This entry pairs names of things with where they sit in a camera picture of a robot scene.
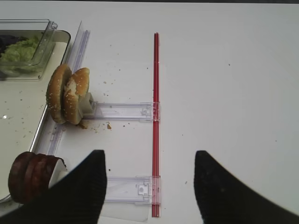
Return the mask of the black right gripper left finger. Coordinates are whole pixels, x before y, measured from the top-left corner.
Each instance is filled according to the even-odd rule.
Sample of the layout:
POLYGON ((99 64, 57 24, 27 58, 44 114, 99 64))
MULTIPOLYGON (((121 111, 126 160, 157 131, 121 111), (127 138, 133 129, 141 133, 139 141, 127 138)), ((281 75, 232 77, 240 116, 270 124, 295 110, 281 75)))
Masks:
POLYGON ((75 169, 2 224, 96 224, 107 190, 105 152, 93 150, 75 169))

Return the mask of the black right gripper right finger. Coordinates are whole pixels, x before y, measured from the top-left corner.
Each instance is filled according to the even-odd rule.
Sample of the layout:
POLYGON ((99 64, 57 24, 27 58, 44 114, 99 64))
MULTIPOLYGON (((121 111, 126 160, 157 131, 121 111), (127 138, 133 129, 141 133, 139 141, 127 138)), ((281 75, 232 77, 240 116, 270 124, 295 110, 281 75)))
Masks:
POLYGON ((207 151, 197 151, 194 193, 205 224, 297 224, 299 216, 276 205, 228 172, 207 151))

